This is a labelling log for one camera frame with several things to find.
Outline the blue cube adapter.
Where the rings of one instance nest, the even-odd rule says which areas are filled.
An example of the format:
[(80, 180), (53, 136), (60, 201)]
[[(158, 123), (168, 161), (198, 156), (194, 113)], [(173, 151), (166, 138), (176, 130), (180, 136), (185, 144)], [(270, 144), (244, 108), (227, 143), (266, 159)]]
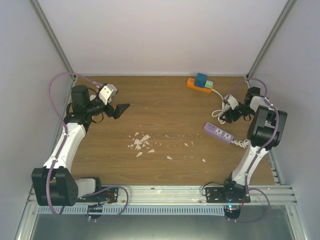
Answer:
[(205, 82), (207, 81), (208, 76), (204, 73), (197, 73), (195, 77), (194, 86), (198, 88), (204, 88)]

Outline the purple power strip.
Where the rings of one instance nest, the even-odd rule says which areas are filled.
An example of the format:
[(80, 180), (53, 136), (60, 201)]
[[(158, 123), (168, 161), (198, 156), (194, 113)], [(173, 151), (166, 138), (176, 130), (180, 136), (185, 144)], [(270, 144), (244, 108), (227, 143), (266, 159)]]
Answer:
[(204, 125), (203, 128), (204, 132), (207, 133), (208, 135), (226, 143), (226, 144), (231, 144), (232, 141), (234, 140), (234, 136), (230, 134), (229, 132), (222, 130), (221, 128), (217, 127), (216, 125), (207, 122)]

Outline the green cube adapter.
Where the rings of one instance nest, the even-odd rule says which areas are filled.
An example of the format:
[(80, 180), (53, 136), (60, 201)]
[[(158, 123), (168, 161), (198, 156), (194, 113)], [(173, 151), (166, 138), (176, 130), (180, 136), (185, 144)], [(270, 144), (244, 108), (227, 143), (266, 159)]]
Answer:
[(205, 82), (205, 84), (204, 84), (204, 88), (205, 89), (212, 89), (213, 88), (213, 82), (212, 81), (209, 81), (209, 80), (207, 80), (206, 82)]

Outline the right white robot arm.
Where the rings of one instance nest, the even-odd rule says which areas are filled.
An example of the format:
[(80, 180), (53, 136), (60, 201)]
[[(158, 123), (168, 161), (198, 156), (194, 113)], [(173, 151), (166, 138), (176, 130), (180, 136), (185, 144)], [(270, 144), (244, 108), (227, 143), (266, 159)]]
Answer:
[(227, 123), (233, 123), (240, 117), (249, 117), (251, 121), (246, 137), (248, 146), (239, 165), (224, 181), (221, 196), (228, 203), (248, 194), (248, 185), (260, 161), (282, 139), (288, 113), (278, 110), (266, 96), (262, 96), (260, 88), (251, 87), (244, 103), (229, 108), (221, 116)]

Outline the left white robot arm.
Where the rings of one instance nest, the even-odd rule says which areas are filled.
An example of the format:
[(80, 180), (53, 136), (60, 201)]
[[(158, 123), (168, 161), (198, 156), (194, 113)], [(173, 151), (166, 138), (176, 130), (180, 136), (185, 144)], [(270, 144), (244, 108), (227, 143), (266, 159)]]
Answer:
[(78, 199), (87, 197), (98, 202), (103, 197), (98, 177), (75, 180), (71, 175), (72, 162), (94, 116), (118, 119), (130, 106), (128, 103), (113, 107), (111, 101), (118, 93), (113, 84), (103, 84), (94, 95), (90, 87), (78, 85), (71, 89), (60, 138), (43, 167), (32, 171), (31, 179), (37, 203), (40, 206), (73, 206)]

